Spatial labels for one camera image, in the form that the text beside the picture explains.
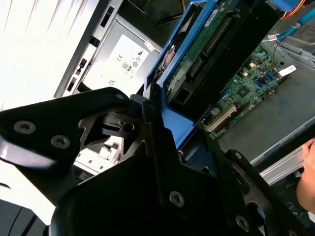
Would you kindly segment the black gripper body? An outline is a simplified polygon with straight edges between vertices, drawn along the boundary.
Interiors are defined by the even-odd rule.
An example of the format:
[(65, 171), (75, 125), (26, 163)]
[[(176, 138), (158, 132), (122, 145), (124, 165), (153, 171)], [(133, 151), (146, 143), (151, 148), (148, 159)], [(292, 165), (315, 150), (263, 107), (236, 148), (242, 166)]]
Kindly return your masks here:
[[(164, 204), (97, 197), (80, 207), (57, 206), (51, 236), (233, 236), (216, 173), (183, 164), (168, 153), (161, 160)], [(113, 168), (81, 183), (99, 178)]]

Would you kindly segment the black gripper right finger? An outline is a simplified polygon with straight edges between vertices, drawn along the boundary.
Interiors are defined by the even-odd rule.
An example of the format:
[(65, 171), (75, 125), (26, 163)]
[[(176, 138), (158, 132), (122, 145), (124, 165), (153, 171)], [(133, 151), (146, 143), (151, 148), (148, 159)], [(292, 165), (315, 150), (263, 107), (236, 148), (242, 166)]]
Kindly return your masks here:
[(222, 151), (208, 134), (204, 134), (204, 142), (214, 160), (224, 212), (234, 236), (308, 234), (243, 154)]

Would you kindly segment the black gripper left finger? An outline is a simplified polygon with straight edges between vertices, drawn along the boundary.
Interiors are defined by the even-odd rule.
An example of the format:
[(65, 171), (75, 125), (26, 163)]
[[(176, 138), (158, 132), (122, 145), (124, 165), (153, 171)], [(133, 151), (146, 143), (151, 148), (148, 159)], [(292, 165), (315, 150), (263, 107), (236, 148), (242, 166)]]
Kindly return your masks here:
[(80, 207), (97, 197), (126, 196), (164, 204), (161, 160), (175, 154), (171, 131), (164, 127), (158, 88), (127, 97), (116, 88), (91, 90), (1, 112), (0, 157), (46, 177), (51, 184), (69, 174), (79, 152), (120, 137), (123, 163), (70, 190), (59, 207)]

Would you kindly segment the person's hand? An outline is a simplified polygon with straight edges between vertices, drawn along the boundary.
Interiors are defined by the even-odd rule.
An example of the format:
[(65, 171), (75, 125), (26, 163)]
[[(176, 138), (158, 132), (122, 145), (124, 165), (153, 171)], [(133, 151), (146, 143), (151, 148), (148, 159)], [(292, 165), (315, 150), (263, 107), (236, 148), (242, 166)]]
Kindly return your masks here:
[(304, 171), (298, 182), (296, 194), (299, 204), (307, 211), (315, 212), (315, 139), (302, 145)]

